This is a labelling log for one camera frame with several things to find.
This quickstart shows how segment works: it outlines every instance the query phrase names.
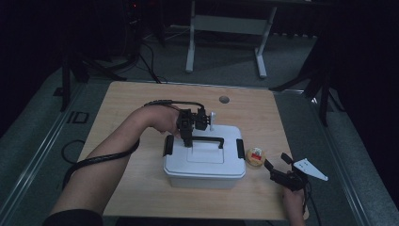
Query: round hole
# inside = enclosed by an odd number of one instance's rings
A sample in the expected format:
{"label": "round hole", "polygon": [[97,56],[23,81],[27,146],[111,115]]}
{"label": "round hole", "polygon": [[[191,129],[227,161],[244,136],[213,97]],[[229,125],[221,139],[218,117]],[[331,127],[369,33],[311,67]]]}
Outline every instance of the round hole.
{"label": "round hole", "polygon": [[222,104],[227,104],[229,101],[230,101],[230,99],[227,96],[219,97],[219,102],[222,103]]}

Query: small object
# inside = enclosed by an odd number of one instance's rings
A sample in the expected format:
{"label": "small object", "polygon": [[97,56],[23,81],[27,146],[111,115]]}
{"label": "small object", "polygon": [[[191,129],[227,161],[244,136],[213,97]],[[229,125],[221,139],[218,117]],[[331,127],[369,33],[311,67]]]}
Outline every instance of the small object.
{"label": "small object", "polygon": [[252,148],[247,151],[247,162],[253,167],[259,167],[263,165],[264,154],[260,148]]}
{"label": "small object", "polygon": [[294,166],[310,176],[319,178],[323,181],[328,181],[328,177],[308,161],[307,158],[295,162]]}

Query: wooden table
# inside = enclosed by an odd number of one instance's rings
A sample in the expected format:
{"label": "wooden table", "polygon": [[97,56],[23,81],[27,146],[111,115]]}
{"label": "wooden table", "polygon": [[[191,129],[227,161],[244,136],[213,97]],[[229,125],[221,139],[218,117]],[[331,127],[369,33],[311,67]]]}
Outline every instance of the wooden table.
{"label": "wooden table", "polygon": [[[220,96],[230,98],[228,104]],[[169,99],[205,105],[216,113],[215,124],[241,129],[245,149],[265,151],[275,169],[290,167],[280,159],[291,155],[273,93],[266,89],[205,87],[170,84],[114,82],[88,135],[80,159],[85,158],[135,109],[147,102]],[[169,184],[163,169],[165,135],[152,128],[141,136],[120,184],[107,205],[107,216],[166,218],[285,219],[281,186],[269,171],[247,164],[247,174],[233,189],[179,188]]]}

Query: hand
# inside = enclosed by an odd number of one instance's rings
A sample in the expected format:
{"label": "hand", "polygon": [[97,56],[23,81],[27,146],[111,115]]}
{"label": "hand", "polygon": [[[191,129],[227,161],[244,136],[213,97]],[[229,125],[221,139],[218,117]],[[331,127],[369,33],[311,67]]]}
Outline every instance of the hand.
{"label": "hand", "polygon": [[282,203],[287,211],[291,226],[305,225],[303,219],[303,202],[305,200],[304,190],[291,191],[289,188],[283,188]]}
{"label": "hand", "polygon": [[169,132],[175,137],[180,137],[176,124],[179,118],[179,107],[176,105],[149,105],[143,108],[148,110],[151,119],[149,127],[156,129],[161,134]]}

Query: black handle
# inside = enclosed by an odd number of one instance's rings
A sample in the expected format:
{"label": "black handle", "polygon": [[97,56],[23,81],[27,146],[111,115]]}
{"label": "black handle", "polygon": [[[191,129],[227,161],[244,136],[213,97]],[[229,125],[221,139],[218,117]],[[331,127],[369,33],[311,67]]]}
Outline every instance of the black handle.
{"label": "black handle", "polygon": [[236,139],[238,158],[246,159],[246,152],[244,151],[244,141],[242,139]]}
{"label": "black handle", "polygon": [[164,156],[169,154],[173,154],[173,141],[174,141],[174,136],[173,135],[168,135],[165,138],[165,146],[164,146]]}
{"label": "black handle", "polygon": [[193,140],[204,140],[204,141],[217,141],[219,142],[219,149],[223,149],[224,138],[222,137],[193,137]]}

